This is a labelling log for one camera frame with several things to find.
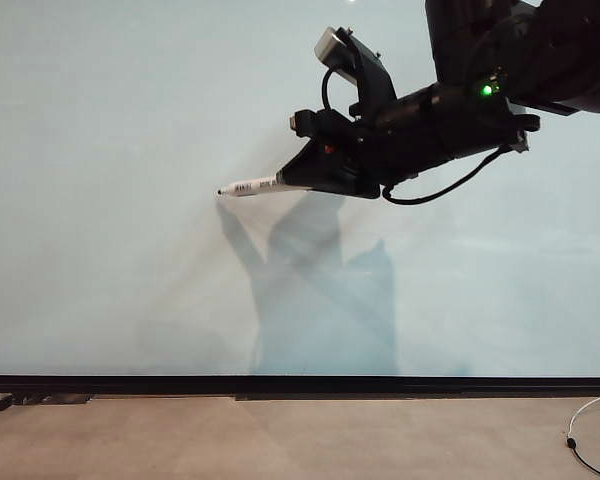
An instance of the marker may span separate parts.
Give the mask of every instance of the marker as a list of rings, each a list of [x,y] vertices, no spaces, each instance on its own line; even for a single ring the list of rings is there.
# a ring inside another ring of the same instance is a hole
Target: marker
[[[261,193],[291,192],[294,190],[311,190],[311,187],[298,187],[282,183],[277,176],[256,178],[234,182],[218,190],[218,195],[231,195],[232,197],[249,197]]]

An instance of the black metal frame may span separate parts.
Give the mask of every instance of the black metal frame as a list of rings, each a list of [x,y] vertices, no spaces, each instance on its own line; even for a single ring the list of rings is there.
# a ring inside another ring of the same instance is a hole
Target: black metal frame
[[[600,378],[0,375],[0,393],[213,395],[238,399],[571,397],[600,395]]]

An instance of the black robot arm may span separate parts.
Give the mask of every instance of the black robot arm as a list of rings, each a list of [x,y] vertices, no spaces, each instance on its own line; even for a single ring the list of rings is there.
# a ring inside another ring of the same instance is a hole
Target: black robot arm
[[[277,174],[281,183],[364,198],[455,158],[497,149],[447,193],[498,155],[528,150],[539,117],[524,107],[600,113],[600,0],[428,0],[438,81],[396,98],[380,58],[350,30],[327,29],[316,46],[329,67],[324,109],[303,110],[291,128],[309,138]],[[329,105],[337,73],[357,86],[349,119]]]

